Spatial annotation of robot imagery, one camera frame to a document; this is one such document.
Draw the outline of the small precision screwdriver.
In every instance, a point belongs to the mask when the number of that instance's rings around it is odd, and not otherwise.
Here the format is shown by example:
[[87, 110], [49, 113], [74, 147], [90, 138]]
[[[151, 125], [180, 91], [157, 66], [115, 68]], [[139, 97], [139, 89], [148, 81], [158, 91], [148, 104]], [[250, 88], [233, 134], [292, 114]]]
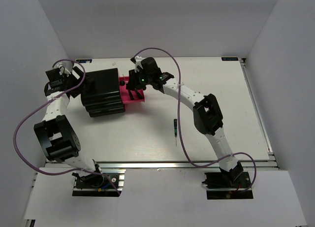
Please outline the small precision screwdriver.
[[131, 90], [128, 90], [128, 94], [129, 94], [130, 99], [134, 100], [134, 97], [133, 97], [133, 94], [132, 94]]
[[137, 94], [137, 96], [138, 96], [139, 99], [143, 99], [143, 97], [142, 97], [142, 95], [139, 93], [139, 91], [135, 91], [135, 92], [136, 92], [136, 94]]
[[178, 133], [178, 123], [177, 119], [173, 120], [173, 128], [174, 128], [174, 137], [175, 137], [175, 145], [177, 146], [177, 133]]

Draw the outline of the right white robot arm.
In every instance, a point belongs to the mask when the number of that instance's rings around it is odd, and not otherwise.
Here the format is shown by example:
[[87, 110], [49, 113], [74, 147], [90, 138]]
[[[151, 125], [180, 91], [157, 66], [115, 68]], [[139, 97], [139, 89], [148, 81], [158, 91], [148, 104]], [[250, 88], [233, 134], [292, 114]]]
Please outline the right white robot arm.
[[210, 142], [222, 173], [223, 183], [234, 187], [240, 181], [243, 167], [233, 155], [223, 129], [223, 115], [216, 97], [200, 94], [180, 83], [174, 75], [162, 72], [154, 58], [133, 57], [134, 69], [129, 71], [126, 88], [130, 91], [146, 89], [150, 85], [155, 90], [183, 103], [193, 113], [195, 128]]

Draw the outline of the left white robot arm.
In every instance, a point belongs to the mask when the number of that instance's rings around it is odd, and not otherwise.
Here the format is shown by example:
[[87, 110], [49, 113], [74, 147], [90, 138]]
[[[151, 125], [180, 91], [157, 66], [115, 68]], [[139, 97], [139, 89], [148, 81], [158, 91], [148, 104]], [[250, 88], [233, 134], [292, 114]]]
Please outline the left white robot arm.
[[47, 160], [79, 169], [79, 175], [87, 175], [88, 183], [99, 187], [103, 184], [104, 175], [93, 159], [80, 154], [79, 138], [66, 117], [70, 98], [89, 92], [95, 81], [76, 66], [69, 71], [61, 62], [46, 71], [46, 75], [49, 81], [44, 93], [50, 103], [42, 121], [34, 125], [40, 146]]

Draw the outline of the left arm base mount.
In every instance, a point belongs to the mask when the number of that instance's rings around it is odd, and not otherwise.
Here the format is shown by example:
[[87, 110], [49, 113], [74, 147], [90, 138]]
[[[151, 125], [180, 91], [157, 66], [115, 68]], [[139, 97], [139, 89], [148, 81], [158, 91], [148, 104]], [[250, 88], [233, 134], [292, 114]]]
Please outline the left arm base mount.
[[100, 175], [74, 172], [75, 177], [72, 196], [74, 197], [119, 197], [122, 192], [121, 173], [109, 172], [102, 174], [99, 165], [95, 166]]

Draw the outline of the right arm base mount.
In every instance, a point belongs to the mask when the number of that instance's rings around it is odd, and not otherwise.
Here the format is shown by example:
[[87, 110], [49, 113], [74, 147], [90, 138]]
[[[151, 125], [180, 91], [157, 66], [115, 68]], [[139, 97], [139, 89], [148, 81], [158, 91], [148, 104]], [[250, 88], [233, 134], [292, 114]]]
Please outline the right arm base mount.
[[248, 172], [243, 172], [234, 182], [230, 182], [221, 172], [207, 172], [201, 183], [206, 190], [208, 200], [253, 199], [249, 188], [251, 179]]

